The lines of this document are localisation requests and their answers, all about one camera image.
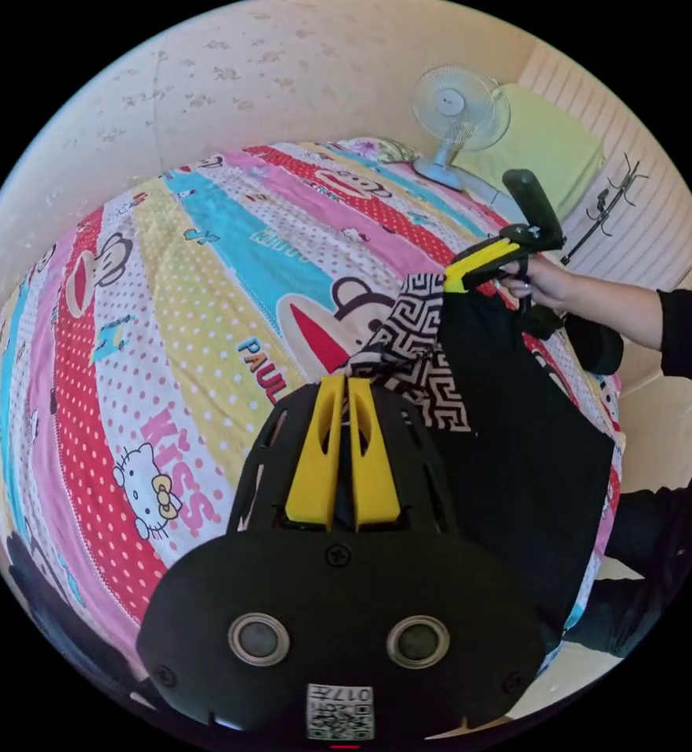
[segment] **qr code sticker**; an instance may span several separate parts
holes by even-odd
[[[306,693],[306,729],[310,739],[328,742],[375,738],[375,704],[371,687],[310,684]]]

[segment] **camera lens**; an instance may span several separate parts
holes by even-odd
[[[285,627],[265,613],[239,616],[228,631],[233,654],[252,666],[274,666],[287,655],[290,639]]]
[[[387,638],[389,657],[403,668],[428,668],[450,646],[447,628],[431,616],[410,616],[398,622]]]

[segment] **black pants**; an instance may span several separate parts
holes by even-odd
[[[625,494],[606,554],[643,579],[597,580],[565,639],[624,658],[656,624],[692,564],[692,480],[678,490]]]

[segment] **bedspread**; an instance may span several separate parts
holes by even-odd
[[[224,152],[108,201],[0,316],[2,538],[34,548],[62,601],[138,667],[150,594],[225,532],[271,407],[356,353],[406,275],[441,272],[504,224],[352,142]],[[583,373],[562,334],[530,347],[589,419],[619,433],[614,380]],[[620,467],[616,451],[573,619]]]

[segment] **screw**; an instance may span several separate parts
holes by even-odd
[[[509,695],[511,692],[515,692],[523,681],[523,677],[520,675],[520,671],[514,671],[504,682],[502,683],[502,691]]]
[[[351,552],[340,543],[335,543],[324,553],[325,561],[330,566],[346,566],[351,560]]]
[[[155,678],[167,689],[176,686],[176,675],[167,666],[158,666],[154,674]]]

